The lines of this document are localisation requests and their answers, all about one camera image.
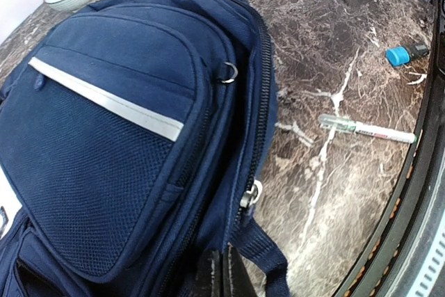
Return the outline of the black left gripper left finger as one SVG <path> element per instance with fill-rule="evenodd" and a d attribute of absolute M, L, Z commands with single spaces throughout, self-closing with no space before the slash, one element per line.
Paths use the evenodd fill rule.
<path fill-rule="evenodd" d="M 210 296 L 229 296 L 229 258 L 228 252 L 222 254 L 217 250 L 209 253 L 209 287 Z"/>

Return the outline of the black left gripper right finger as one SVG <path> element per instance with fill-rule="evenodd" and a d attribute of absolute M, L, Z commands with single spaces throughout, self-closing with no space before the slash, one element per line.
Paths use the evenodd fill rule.
<path fill-rule="evenodd" d="M 227 250 L 227 295 L 229 297 L 258 296 L 241 255 L 231 245 Z"/>

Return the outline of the navy blue student backpack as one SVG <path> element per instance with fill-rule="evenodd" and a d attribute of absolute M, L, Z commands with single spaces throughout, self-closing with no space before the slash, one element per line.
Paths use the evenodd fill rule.
<path fill-rule="evenodd" d="M 248 0 L 101 0 L 1 87 L 1 171 L 21 205 L 2 296 L 210 296 L 236 248 L 288 296 L 254 219 L 273 140 L 273 45 Z"/>

